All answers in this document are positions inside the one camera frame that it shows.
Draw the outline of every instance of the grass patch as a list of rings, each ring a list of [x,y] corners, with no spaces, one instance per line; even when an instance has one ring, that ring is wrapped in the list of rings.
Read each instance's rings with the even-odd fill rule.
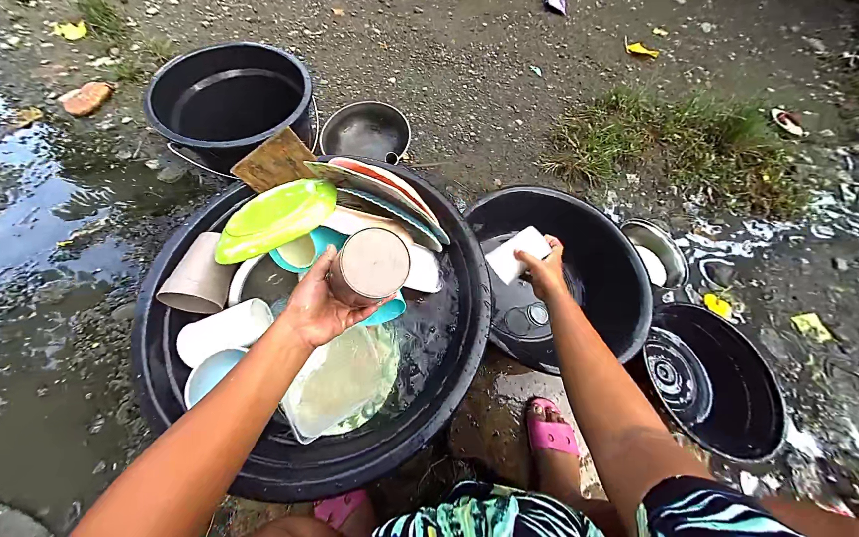
[[[704,95],[654,101],[616,89],[560,117],[539,164],[590,186],[614,179],[622,169],[654,166],[681,196],[703,201],[708,209],[797,216],[809,188],[791,176],[794,149],[758,108]]]
[[[115,81],[140,82],[148,73],[137,60],[130,56],[122,57],[118,63],[108,67]]]
[[[150,37],[144,41],[144,52],[158,65],[171,59],[176,51],[173,41],[166,37]]]
[[[77,0],[77,6],[93,36],[118,41],[127,33],[121,15],[106,0]]]

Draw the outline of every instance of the dirt ground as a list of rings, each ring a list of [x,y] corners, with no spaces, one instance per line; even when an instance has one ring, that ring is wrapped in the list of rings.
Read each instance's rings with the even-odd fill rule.
[[[55,98],[107,80],[106,68],[88,65],[96,58],[137,57],[133,48],[164,37],[176,54],[232,40],[291,50],[311,70],[323,117],[356,100],[394,104],[413,128],[411,162],[440,163],[425,176],[460,209],[505,185],[544,184],[613,218],[671,228],[692,262],[693,291],[706,290],[699,260],[733,262],[740,327],[777,373],[797,430],[769,464],[701,455],[736,487],[761,478],[749,492],[842,497],[859,510],[859,495],[840,490],[828,464],[859,460],[859,157],[836,151],[859,142],[859,95],[837,71],[859,4],[576,0],[561,17],[537,0],[111,2],[129,21],[115,51],[51,35],[49,23],[78,18],[65,0],[0,0],[0,503],[64,534],[150,440],[130,385],[137,284],[163,241],[224,183],[197,172],[160,180],[153,168],[173,165],[141,110],[149,74],[122,82],[88,118],[65,115]],[[662,54],[627,55],[626,39]],[[618,85],[798,111],[812,133],[802,143],[806,173],[838,187],[825,188],[804,219],[771,224],[685,207],[665,195],[663,177],[590,191],[542,173],[535,163],[554,118]],[[28,106],[44,118],[4,134],[9,114]],[[671,299],[691,300],[684,290]],[[837,341],[797,335],[789,319],[805,311]],[[533,395],[561,401],[560,382],[487,356],[447,433],[370,488],[382,514],[431,502],[465,477],[524,486],[520,421]],[[587,495],[601,494],[589,460],[582,478]],[[209,533],[242,535],[281,509],[228,499]]]

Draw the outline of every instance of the pink slipper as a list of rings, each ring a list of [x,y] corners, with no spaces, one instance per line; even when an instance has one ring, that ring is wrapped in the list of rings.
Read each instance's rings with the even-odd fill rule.
[[[366,491],[362,488],[352,490],[336,498],[328,498],[314,505],[313,516],[327,525],[339,530],[350,514],[366,501]]]
[[[546,416],[548,410],[558,414],[558,407],[549,399],[536,397],[529,401],[529,406],[542,407],[542,414]],[[579,457],[579,445],[576,444],[576,431],[568,423],[555,421],[539,421],[536,418],[526,416],[526,425],[529,427],[529,447],[534,452],[539,449],[555,449],[562,453],[570,453]]]

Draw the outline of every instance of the foot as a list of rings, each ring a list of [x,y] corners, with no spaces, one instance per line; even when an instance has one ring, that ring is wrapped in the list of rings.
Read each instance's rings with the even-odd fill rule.
[[[354,497],[359,499],[356,506],[351,505]],[[334,517],[345,516],[344,520],[340,522],[340,526],[336,528],[343,537],[368,537],[376,529],[376,514],[373,512],[373,504],[369,500],[369,495],[364,491],[355,490],[339,498],[327,500],[327,502],[342,502],[343,504],[340,506],[331,505],[324,508],[324,512],[318,512],[318,507],[324,501],[317,502],[314,505],[314,517],[333,528],[336,522]],[[341,512],[346,513],[348,508],[352,509],[349,514],[340,514]]]
[[[566,423],[558,412],[551,408],[543,408],[537,401],[530,403],[527,421]],[[542,448],[533,450],[531,456],[535,461],[539,492],[544,492],[567,504],[571,504],[571,500],[582,498],[579,489],[578,455]]]

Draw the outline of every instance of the lime green oval plate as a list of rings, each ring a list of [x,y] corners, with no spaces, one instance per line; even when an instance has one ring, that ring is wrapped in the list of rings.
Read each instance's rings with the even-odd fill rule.
[[[214,251],[222,265],[267,253],[309,233],[330,216],[337,189],[323,179],[298,179],[275,186],[231,215]]]

